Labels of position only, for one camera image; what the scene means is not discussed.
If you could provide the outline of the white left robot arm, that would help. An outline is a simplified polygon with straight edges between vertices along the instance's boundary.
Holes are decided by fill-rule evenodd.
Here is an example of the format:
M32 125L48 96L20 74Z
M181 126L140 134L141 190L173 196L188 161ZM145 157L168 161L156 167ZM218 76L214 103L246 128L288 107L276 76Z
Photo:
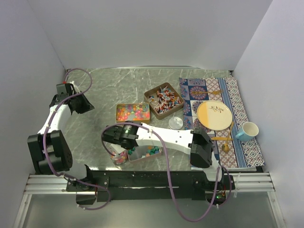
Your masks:
M48 157L57 173L66 173L73 186L88 191L94 187L95 180L90 168L73 161L71 150L62 133L73 112L83 114L94 109L75 82L57 85L57 94L49 105L49 115L37 134L27 139L30 156L36 175L53 175L45 156L43 136L46 134Z

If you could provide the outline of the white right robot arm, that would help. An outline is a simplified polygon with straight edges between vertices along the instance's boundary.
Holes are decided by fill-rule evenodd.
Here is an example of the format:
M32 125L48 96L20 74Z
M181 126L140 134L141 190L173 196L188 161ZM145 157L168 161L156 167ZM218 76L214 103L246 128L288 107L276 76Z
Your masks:
M116 123L104 128L101 140L124 149L158 146L163 148L165 154L168 149L183 152L190 156L192 166L203 170L211 188L219 189L225 183L222 168L214 154L213 141L201 128L173 130L145 123Z

